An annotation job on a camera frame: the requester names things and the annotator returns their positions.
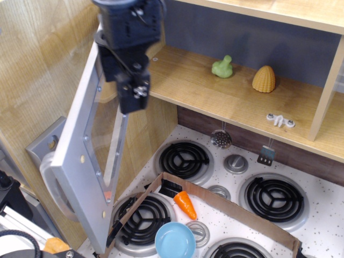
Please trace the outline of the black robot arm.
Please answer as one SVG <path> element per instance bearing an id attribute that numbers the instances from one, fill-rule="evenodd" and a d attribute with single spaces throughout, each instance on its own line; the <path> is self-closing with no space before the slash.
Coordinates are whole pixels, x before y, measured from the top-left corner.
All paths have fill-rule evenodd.
<path id="1" fill-rule="evenodd" d="M 148 49 L 161 39 L 164 1 L 94 1 L 101 14 L 95 35 L 105 80 L 114 81 L 123 114 L 147 107 Z"/>

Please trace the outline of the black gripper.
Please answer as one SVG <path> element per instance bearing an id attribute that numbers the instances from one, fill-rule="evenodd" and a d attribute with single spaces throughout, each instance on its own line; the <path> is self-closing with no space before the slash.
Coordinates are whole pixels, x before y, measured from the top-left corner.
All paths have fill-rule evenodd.
<path id="1" fill-rule="evenodd" d="M 164 1 L 94 1 L 102 30 L 96 36 L 105 80 L 116 81 L 123 114 L 147 107 L 150 46 L 161 39 Z"/>

